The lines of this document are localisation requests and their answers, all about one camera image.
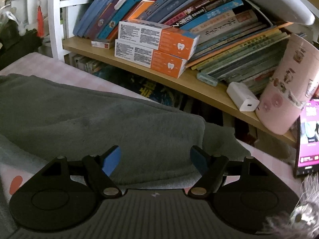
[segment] metal pivot screw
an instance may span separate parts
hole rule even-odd
[[[192,188],[190,192],[192,192],[194,195],[202,196],[202,195],[205,195],[207,191],[204,188],[195,187],[195,188]]]
[[[107,196],[114,196],[117,193],[119,193],[119,190],[117,188],[111,187],[111,188],[104,189],[103,193]]]

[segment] bookshelf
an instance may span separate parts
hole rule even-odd
[[[196,79],[197,71],[187,69],[180,78],[176,79],[147,67],[116,58],[114,56],[114,49],[107,50],[103,48],[92,47],[90,40],[79,37],[72,37],[64,40],[63,49],[108,63],[110,65],[114,65],[166,85],[170,88],[176,89],[211,106],[214,106],[240,120],[243,120],[293,147],[296,146],[296,139],[290,131],[282,136],[272,133],[259,121],[255,112],[240,112],[237,109],[231,98],[226,93],[226,85],[219,84],[218,86],[213,87],[205,84]]]

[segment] pink screen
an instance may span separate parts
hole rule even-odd
[[[300,115],[298,167],[319,164],[319,100],[306,104]]]

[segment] gray ribbed surface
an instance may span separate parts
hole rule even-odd
[[[71,230],[44,234],[19,229],[10,239],[271,239],[248,235],[221,222],[207,202],[182,190],[129,190],[105,200],[87,222]]]

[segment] white charger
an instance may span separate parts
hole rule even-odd
[[[259,101],[243,83],[231,82],[226,91],[241,112],[253,112]]]

